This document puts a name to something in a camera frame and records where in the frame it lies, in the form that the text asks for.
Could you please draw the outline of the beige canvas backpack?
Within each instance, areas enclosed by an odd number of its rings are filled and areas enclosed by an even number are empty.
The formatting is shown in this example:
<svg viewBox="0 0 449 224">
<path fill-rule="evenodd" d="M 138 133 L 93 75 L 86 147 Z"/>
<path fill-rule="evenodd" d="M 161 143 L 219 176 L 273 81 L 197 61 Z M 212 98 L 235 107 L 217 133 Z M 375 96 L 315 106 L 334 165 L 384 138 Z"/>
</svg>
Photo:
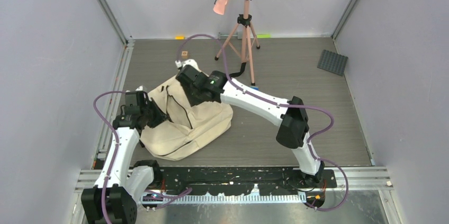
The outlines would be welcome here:
<svg viewBox="0 0 449 224">
<path fill-rule="evenodd" d="M 229 104 L 203 102 L 191 106 L 175 77 L 148 93 L 168 119 L 155 128 L 146 126 L 140 140 L 157 158 L 179 161 L 213 142 L 230 127 L 234 111 Z"/>
</svg>

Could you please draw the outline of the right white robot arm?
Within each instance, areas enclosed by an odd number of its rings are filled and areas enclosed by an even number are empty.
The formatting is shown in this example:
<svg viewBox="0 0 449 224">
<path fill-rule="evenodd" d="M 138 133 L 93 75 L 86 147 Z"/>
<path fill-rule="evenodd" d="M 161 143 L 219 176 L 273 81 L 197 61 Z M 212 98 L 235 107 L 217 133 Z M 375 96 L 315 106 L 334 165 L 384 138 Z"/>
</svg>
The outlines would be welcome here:
<svg viewBox="0 0 449 224">
<path fill-rule="evenodd" d="M 248 87 L 225 73 L 213 71 L 206 75 L 193 61 L 177 62 L 176 79 L 180 82 L 191 106 L 204 102 L 233 105 L 249 111 L 278 127 L 276 141 L 292 150 L 299 163 L 302 180 L 316 187 L 324 179 L 324 163 L 318 159 L 310 140 L 308 115 L 302 99 L 273 97 Z"/>
</svg>

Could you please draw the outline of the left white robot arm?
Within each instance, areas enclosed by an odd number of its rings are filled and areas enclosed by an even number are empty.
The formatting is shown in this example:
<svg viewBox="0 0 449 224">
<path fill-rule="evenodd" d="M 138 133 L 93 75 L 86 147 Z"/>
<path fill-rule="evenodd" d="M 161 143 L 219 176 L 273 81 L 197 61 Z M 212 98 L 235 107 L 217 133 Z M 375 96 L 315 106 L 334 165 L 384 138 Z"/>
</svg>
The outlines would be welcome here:
<svg viewBox="0 0 449 224">
<path fill-rule="evenodd" d="M 155 128 L 168 117 L 143 86 L 124 92 L 124 97 L 125 104 L 113 122 L 100 116 L 113 135 L 98 179 L 81 194 L 87 223 L 135 223 L 144 191 L 158 188 L 163 180 L 156 160 L 130 164 L 145 127 Z"/>
</svg>

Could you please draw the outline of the small wooden cube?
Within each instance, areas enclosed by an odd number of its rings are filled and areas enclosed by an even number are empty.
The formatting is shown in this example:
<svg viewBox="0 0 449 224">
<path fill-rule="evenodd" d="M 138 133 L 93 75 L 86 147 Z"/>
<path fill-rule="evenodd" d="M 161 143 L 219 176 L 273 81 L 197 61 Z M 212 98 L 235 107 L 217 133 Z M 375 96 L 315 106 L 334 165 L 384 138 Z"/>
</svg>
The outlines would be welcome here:
<svg viewBox="0 0 449 224">
<path fill-rule="evenodd" d="M 182 52 L 181 52 L 181 57 L 182 57 L 183 59 L 188 59 L 188 58 L 189 58 L 188 51 L 182 51 Z"/>
</svg>

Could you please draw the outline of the pink tripod stand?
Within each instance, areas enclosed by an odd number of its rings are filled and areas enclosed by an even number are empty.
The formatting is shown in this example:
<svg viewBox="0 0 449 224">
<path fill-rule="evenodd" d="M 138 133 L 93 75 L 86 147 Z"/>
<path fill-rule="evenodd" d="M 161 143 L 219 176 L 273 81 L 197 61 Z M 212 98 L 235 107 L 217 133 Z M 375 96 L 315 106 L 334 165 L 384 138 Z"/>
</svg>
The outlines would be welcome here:
<svg viewBox="0 0 449 224">
<path fill-rule="evenodd" d="M 256 46 L 256 49 L 260 49 L 261 46 L 252 23 L 252 15 L 249 12 L 251 1 L 252 0 L 244 0 L 243 13 L 238 15 L 237 23 L 235 24 L 233 30 L 227 35 L 225 42 L 222 44 L 222 47 L 225 48 L 227 46 L 230 46 L 231 49 L 241 58 L 240 71 L 237 73 L 233 73 L 232 77 L 241 76 L 245 71 L 246 66 L 249 65 L 250 85 L 256 86 L 253 63 L 253 46 Z M 234 34 L 237 33 L 239 27 L 242 28 L 241 50 L 237 51 L 233 44 L 230 43 L 230 40 L 234 36 Z"/>
</svg>

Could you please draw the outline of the green tape piece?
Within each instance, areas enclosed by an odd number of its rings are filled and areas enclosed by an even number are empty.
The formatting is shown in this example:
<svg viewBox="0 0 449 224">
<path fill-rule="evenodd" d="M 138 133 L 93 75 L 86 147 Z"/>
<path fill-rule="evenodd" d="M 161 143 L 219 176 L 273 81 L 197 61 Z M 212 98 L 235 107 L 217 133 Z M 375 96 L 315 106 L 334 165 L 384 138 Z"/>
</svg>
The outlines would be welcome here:
<svg viewBox="0 0 449 224">
<path fill-rule="evenodd" d="M 268 38 L 271 38 L 271 35 L 270 34 L 258 34 L 257 37 L 260 39 L 268 39 Z"/>
</svg>

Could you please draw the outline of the dark grey studded plate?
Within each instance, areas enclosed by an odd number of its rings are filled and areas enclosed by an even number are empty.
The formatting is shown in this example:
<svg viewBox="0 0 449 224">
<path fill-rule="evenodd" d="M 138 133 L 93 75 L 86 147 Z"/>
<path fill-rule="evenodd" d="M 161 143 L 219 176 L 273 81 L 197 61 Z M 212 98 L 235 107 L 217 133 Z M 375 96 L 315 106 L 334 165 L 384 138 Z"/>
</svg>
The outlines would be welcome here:
<svg viewBox="0 0 449 224">
<path fill-rule="evenodd" d="M 331 52 L 329 50 L 323 50 L 317 64 L 317 68 L 338 76 L 343 76 L 347 62 L 347 56 L 336 52 Z"/>
</svg>

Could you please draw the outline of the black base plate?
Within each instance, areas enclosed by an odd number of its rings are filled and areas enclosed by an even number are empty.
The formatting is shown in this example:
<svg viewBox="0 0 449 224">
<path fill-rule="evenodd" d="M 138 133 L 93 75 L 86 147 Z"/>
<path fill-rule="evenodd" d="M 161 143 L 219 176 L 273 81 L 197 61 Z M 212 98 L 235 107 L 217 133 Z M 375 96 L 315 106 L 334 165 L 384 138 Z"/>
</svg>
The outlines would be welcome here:
<svg viewBox="0 0 449 224">
<path fill-rule="evenodd" d="M 162 167 L 151 189 L 177 195 L 239 196 L 258 191 L 262 196 L 293 195 L 337 187 L 334 171 L 326 169 L 315 182 L 297 167 Z"/>
</svg>

